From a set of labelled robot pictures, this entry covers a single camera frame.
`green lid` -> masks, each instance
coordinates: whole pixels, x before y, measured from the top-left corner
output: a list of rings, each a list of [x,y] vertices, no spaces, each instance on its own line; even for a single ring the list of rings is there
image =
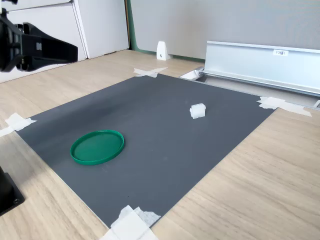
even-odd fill
[[[115,158],[125,146],[120,132],[100,130],[80,137],[70,148],[71,157],[83,165],[96,165]]]

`wood grain surface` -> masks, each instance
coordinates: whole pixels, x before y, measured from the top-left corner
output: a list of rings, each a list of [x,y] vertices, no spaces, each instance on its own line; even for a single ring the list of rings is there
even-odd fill
[[[135,76],[172,77],[203,63],[124,50],[0,84],[0,127]],[[186,194],[152,230],[160,240],[320,239],[320,111],[277,109]],[[98,240],[108,228],[13,132],[0,165],[26,201],[0,217],[1,240]]]

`white cabinet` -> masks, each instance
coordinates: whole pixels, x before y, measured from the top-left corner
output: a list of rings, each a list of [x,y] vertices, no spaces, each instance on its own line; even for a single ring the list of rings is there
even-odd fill
[[[7,18],[13,24],[30,23],[53,38],[77,46],[78,61],[86,59],[71,3],[11,11],[7,14]],[[11,72],[0,72],[0,83],[59,66],[62,64],[45,66],[32,72],[18,71],[16,68]]]
[[[88,58],[129,48],[124,0],[74,0]]]
[[[15,11],[68,2],[70,2],[70,0],[18,0],[17,4],[12,4],[10,1],[4,1],[2,2],[2,7],[7,11]]]

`gray mat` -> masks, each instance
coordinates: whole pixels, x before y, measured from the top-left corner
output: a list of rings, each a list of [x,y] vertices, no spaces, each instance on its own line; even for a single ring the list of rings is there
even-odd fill
[[[161,74],[133,77],[35,115],[17,133],[110,227],[126,205],[166,214],[273,113],[259,99]],[[199,103],[205,117],[192,119]],[[73,142],[103,129],[123,134],[123,151],[104,164],[75,163]]]

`masking tape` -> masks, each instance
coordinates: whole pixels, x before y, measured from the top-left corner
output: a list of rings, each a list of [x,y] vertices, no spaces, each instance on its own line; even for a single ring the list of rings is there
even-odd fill
[[[156,69],[153,69],[153,70],[150,70],[150,71],[144,71],[144,70],[135,68],[133,72],[138,74],[136,77],[149,76],[149,77],[156,78],[158,73],[163,71],[163,70],[165,70],[165,69],[167,69],[167,67],[156,68]]]
[[[296,114],[301,114],[305,116],[311,116],[311,113],[304,110],[303,106],[296,105],[293,103],[286,102],[283,99],[275,98],[275,97],[260,97],[260,100],[257,101],[258,103],[261,103],[259,107],[264,108],[264,109],[277,109],[281,108],[283,110],[296,113]]]
[[[154,212],[142,211],[140,207],[133,210],[127,205],[100,240],[158,240],[149,227],[159,218]]]
[[[35,123],[35,120],[31,120],[31,118],[24,119],[18,113],[12,114],[5,122],[9,125],[8,127],[0,130],[0,137],[10,134],[13,131],[20,131],[25,127],[29,126],[32,123]]]

